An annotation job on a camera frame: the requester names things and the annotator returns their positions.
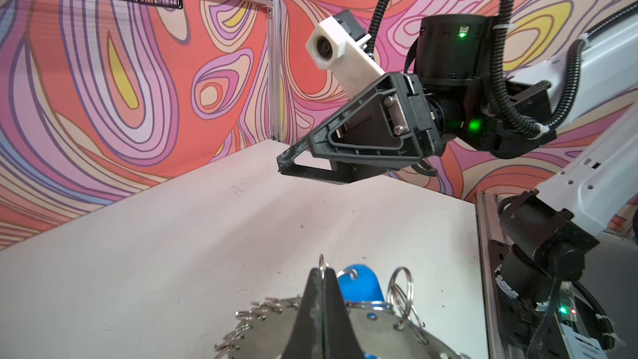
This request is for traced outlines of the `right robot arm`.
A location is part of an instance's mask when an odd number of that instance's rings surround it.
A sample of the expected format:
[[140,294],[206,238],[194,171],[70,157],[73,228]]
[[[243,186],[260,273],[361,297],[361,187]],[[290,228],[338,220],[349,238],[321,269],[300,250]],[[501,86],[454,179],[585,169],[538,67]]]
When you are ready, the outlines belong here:
[[[307,49],[351,99],[277,159],[280,173],[350,184],[411,167],[425,176],[430,157],[460,139],[510,160],[554,141],[558,129],[637,82],[637,6],[630,3],[584,31],[552,61],[508,78],[506,37],[515,0],[492,17],[431,15],[401,72],[372,54],[390,0],[378,0],[369,28],[349,11],[325,19]],[[576,312],[564,309],[571,284],[591,311],[589,347],[619,344],[611,320],[581,284],[586,255],[624,202],[637,193],[637,112],[623,117],[559,174],[498,204],[508,236],[487,268],[488,306],[499,337],[528,358],[575,351]]]

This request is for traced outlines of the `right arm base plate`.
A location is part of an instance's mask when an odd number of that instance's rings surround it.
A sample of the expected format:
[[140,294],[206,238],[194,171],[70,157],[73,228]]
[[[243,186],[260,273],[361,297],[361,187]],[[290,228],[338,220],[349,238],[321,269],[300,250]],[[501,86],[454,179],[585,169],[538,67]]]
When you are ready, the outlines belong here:
[[[490,239],[482,259],[488,350],[491,358],[526,358],[528,345],[549,305],[552,282],[541,283],[540,302],[523,297],[506,282],[503,264],[511,248]],[[561,285],[558,306],[539,344],[537,358],[607,358],[604,338],[607,317],[591,306],[570,282]]]

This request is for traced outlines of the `round keyring disc with keys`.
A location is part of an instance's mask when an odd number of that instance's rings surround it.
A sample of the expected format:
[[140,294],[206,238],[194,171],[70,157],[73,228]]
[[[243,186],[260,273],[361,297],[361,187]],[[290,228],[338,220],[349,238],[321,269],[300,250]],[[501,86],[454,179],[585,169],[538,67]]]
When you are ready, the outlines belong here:
[[302,294],[265,298],[235,314],[218,358],[460,358],[425,330],[414,279],[398,267],[386,290],[367,266],[336,271],[321,260]]

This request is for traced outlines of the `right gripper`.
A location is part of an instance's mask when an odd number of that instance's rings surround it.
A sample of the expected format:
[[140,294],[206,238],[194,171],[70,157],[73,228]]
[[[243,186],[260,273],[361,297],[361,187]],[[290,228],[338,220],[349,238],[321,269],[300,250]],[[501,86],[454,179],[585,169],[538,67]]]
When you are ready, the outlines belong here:
[[330,170],[295,159],[317,157],[432,157],[445,151],[435,111],[416,76],[390,72],[352,98],[319,127],[277,157],[278,172],[331,184],[351,184],[388,169],[330,161]]

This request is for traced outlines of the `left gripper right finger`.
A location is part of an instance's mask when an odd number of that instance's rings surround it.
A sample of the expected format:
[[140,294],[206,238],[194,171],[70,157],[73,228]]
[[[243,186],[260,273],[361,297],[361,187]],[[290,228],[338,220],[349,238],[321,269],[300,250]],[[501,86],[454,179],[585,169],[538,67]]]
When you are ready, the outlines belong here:
[[323,284],[323,358],[363,359],[364,354],[357,341],[348,308],[333,269],[324,270]]

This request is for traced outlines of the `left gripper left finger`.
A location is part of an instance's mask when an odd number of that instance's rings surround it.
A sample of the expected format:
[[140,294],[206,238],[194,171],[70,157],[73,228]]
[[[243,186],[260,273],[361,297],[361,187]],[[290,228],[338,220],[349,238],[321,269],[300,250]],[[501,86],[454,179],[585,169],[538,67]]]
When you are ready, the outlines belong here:
[[308,276],[282,359],[323,358],[323,314],[323,277],[321,271],[315,268]]

